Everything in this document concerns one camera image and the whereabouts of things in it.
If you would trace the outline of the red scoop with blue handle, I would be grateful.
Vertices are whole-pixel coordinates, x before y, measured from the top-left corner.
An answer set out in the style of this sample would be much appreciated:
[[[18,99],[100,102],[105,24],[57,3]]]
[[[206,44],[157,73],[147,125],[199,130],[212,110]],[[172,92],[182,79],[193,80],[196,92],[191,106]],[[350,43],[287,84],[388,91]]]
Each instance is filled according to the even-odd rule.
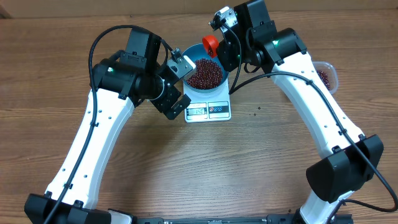
[[[217,56],[216,50],[219,46],[217,38],[213,35],[206,35],[202,38],[202,44],[206,53],[211,57],[215,58]]]

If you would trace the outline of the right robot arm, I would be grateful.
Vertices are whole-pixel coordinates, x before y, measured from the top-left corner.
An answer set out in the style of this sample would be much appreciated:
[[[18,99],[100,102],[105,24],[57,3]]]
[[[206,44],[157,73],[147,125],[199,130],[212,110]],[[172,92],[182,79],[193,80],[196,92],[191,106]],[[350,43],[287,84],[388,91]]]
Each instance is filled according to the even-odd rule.
[[[337,223],[337,210],[371,180],[384,146],[376,135],[366,136],[343,112],[318,76],[312,58],[291,28],[277,30],[264,1],[224,7],[210,22],[223,40],[211,44],[227,71],[248,65],[285,93],[306,124],[320,156],[306,177],[311,188],[293,223]]]

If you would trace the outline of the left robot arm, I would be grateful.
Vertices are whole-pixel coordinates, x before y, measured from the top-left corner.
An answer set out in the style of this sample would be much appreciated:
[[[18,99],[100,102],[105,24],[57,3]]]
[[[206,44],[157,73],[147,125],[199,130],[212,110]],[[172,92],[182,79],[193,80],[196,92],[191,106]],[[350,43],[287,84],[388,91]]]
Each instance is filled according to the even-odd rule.
[[[100,63],[89,63],[91,90],[85,115],[60,170],[43,195],[24,205],[32,223],[135,223],[134,215],[98,210],[102,177],[116,140],[143,101],[168,119],[190,104],[176,83],[193,75],[194,62],[180,49],[139,26],[129,26],[127,46]]]

